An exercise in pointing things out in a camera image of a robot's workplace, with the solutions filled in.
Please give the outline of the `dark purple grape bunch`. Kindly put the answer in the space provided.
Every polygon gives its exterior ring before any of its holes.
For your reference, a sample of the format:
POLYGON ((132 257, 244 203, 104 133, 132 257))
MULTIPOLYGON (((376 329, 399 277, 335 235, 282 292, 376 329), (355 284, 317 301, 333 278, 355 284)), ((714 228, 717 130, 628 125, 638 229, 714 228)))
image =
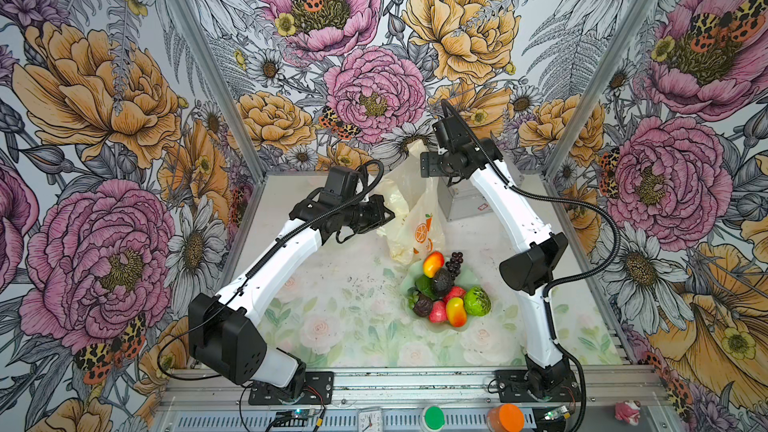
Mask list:
POLYGON ((444 267, 453 278, 457 278, 461 272, 462 263, 463 253, 456 251, 451 254, 450 259, 445 263, 444 267))

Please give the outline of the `red yellow mango lower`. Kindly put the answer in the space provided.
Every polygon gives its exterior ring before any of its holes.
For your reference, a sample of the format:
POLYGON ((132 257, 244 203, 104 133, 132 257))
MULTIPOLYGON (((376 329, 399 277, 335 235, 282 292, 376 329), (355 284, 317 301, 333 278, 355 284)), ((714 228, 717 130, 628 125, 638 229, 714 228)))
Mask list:
POLYGON ((462 328, 468 321, 464 301, 461 297, 454 297, 445 304, 446 317, 449 324, 454 328, 462 328))

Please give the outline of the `translucent plastic bag orange print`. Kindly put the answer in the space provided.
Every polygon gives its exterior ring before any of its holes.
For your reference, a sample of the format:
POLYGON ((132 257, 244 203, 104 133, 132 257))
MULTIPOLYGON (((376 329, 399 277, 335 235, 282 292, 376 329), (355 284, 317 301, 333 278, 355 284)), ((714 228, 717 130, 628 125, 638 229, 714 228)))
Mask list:
POLYGON ((447 245, 437 194, 439 180, 421 176, 420 155, 427 151, 421 141, 408 145, 408 157, 374 189, 395 214, 377 234, 386 239, 390 258, 404 266, 422 261, 447 245))

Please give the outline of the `red yellow mango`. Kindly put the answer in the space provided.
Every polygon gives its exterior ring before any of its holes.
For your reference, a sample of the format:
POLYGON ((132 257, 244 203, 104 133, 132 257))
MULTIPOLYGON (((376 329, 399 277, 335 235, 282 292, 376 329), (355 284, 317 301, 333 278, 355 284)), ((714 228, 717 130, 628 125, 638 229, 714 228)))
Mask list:
POLYGON ((454 297, 445 304, 446 317, 449 324, 454 328, 462 328, 468 321, 464 301, 461 297, 454 297))
POLYGON ((430 253, 423 261, 422 271, 428 278, 433 278, 444 267, 445 258, 441 252, 430 253))

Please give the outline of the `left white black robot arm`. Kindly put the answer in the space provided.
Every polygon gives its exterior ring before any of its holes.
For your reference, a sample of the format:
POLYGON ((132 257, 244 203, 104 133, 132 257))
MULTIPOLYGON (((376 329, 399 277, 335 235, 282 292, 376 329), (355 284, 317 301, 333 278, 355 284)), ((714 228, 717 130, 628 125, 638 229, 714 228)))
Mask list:
POLYGON ((395 217, 375 188, 384 176, 375 159, 356 168, 332 167, 324 186, 288 215, 272 245, 213 295, 199 294, 188 307, 191 356, 230 382, 254 381, 295 397, 305 387, 303 361, 266 343, 257 327, 278 291, 329 238, 366 234, 395 217))

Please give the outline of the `orange round button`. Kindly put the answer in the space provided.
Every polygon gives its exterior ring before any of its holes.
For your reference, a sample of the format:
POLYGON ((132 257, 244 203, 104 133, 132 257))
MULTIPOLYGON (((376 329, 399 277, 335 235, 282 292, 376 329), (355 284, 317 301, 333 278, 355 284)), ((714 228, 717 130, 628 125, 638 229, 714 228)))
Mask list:
POLYGON ((490 432, 521 432, 525 427, 525 417, 517 406, 502 404, 488 411, 486 423, 490 432))

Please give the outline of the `dark brown mangosteen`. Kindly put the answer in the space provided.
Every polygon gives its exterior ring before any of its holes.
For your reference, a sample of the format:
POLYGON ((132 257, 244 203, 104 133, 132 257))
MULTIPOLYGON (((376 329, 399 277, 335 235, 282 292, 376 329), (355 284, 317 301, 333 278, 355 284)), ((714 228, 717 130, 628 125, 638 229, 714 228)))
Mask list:
POLYGON ((433 309, 434 301, 421 293, 417 294, 414 299, 415 301, 412 305, 412 311, 419 317, 429 317, 433 309))

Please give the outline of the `red yellow mango upper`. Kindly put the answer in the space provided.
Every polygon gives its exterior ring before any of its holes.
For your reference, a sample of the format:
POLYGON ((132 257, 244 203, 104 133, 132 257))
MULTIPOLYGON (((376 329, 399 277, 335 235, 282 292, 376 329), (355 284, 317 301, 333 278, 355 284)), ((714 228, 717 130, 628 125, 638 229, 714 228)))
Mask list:
POLYGON ((428 278, 433 278, 444 267, 445 258, 441 252, 430 253, 423 261, 422 271, 428 278))

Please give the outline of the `pink small toy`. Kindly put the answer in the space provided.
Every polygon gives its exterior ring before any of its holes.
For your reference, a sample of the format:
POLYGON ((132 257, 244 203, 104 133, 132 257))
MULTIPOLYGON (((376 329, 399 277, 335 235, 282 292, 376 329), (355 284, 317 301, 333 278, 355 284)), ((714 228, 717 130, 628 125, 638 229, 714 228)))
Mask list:
POLYGON ((614 407, 615 419, 630 426, 638 426, 642 406, 638 401, 618 402, 614 407))

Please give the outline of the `aluminium front rail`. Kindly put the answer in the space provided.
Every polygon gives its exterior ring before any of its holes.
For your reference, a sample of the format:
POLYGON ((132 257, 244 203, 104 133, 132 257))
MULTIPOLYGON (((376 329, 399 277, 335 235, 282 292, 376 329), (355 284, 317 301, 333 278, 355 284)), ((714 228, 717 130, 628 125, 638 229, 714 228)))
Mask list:
MULTIPOLYGON (((487 392, 495 367, 427 368, 338 368, 335 374, 330 409, 422 405, 472 407, 501 402, 487 392)), ((643 406, 670 403, 660 379, 649 366, 586 366, 586 390, 575 403, 523 402, 524 407, 549 407, 560 404, 612 406, 623 401, 638 401, 643 406)))

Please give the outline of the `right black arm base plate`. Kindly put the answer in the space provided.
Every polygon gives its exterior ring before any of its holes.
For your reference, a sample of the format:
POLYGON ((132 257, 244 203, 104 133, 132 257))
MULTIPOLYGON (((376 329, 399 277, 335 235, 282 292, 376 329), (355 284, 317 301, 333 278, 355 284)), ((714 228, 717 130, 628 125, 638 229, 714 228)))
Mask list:
POLYGON ((502 403, 563 402, 575 403, 582 398, 579 382, 573 372, 567 372, 565 379, 552 386, 541 385, 537 392, 522 369, 501 369, 494 372, 486 386, 488 393, 497 395, 502 403))

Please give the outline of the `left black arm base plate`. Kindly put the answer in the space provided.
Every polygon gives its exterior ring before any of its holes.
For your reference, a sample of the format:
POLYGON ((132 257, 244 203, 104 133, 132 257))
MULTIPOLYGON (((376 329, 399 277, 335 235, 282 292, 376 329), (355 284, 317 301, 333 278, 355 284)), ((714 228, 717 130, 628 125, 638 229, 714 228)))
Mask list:
POLYGON ((310 371, 280 388, 255 382, 249 392, 251 406, 329 405, 332 402, 335 374, 330 371, 310 371))

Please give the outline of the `dark avocado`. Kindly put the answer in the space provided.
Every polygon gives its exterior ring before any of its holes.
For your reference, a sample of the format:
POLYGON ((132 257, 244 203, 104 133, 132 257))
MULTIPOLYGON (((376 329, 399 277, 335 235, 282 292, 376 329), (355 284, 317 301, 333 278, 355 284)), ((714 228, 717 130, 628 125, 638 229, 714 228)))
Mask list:
POLYGON ((445 269, 440 269, 430 281, 430 288, 434 296, 442 298, 446 296, 454 287, 455 277, 453 274, 445 269))

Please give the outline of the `green round button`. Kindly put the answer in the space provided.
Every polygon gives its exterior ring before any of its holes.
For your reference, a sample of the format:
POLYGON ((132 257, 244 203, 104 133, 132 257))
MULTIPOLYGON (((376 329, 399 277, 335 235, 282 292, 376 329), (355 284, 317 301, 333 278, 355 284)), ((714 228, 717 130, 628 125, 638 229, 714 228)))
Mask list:
POLYGON ((420 430, 423 432, 440 432, 446 425, 444 411, 436 405, 425 407, 420 419, 420 430))

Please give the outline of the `light green wavy plate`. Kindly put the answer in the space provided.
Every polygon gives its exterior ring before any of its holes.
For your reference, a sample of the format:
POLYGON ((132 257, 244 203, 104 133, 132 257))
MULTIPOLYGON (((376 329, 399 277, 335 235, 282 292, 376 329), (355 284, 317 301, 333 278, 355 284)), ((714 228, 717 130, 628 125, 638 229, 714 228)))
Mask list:
POLYGON ((422 318, 417 316, 412 311, 412 305, 414 304, 414 301, 415 301, 414 297, 420 292, 414 286, 414 281, 419 275, 424 275, 422 271, 422 264, 423 264, 422 262, 417 262, 409 266, 407 268, 407 272, 404 278, 401 280, 399 284, 399 292, 403 297, 403 306, 405 307, 406 315, 409 318, 416 320, 420 324, 421 328, 424 328, 425 330, 431 333, 444 333, 447 331, 460 333, 460 332, 469 331, 472 326, 483 325, 484 322, 491 317, 492 313, 495 311, 496 305, 495 305, 495 299, 490 294, 488 286, 480 280, 480 278, 472 268, 463 267, 463 266, 461 267, 461 272, 459 276, 455 278, 454 286, 462 287, 463 289, 466 290, 466 292, 475 286, 482 287, 491 298, 491 301, 492 301, 491 312, 483 317, 475 317, 475 316, 468 315, 468 321, 466 325, 462 328, 452 327, 449 324, 448 320, 440 324, 435 324, 435 323, 431 323, 428 317, 422 318))

